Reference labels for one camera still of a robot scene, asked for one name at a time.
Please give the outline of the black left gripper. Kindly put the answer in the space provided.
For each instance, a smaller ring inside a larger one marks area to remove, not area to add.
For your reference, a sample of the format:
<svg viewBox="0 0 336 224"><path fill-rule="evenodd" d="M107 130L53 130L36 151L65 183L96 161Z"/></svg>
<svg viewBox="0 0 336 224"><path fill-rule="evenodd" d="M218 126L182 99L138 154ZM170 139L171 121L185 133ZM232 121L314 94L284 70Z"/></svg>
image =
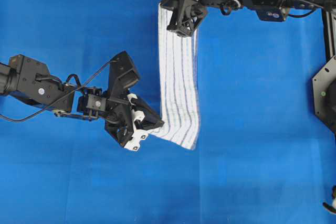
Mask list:
<svg viewBox="0 0 336 224"><path fill-rule="evenodd" d="M164 125L160 116L140 97L130 93L128 103L118 104L106 116L105 130L123 148L138 151L144 130L159 129Z"/></svg>

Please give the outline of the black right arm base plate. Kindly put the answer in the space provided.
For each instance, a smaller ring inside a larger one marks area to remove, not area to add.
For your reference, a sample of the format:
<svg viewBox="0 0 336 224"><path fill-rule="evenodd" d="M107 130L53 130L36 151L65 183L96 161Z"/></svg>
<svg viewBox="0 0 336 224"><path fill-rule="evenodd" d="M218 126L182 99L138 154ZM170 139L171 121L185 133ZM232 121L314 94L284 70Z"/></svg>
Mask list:
<svg viewBox="0 0 336 224"><path fill-rule="evenodd" d="M314 113L335 134L335 56L312 78Z"/></svg>

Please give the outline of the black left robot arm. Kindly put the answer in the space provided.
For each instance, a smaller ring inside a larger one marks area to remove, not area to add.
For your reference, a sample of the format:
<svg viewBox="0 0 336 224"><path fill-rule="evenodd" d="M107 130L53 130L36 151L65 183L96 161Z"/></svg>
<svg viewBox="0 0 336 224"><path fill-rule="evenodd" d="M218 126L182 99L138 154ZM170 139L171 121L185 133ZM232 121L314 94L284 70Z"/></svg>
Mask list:
<svg viewBox="0 0 336 224"><path fill-rule="evenodd" d="M164 121L130 88L140 80L132 58L122 51L106 64L108 88L81 84L76 74L62 82L50 74L48 67L24 55L1 64L1 95L51 111L56 117L85 121L104 120L105 131L123 148L138 151L140 143Z"/></svg>

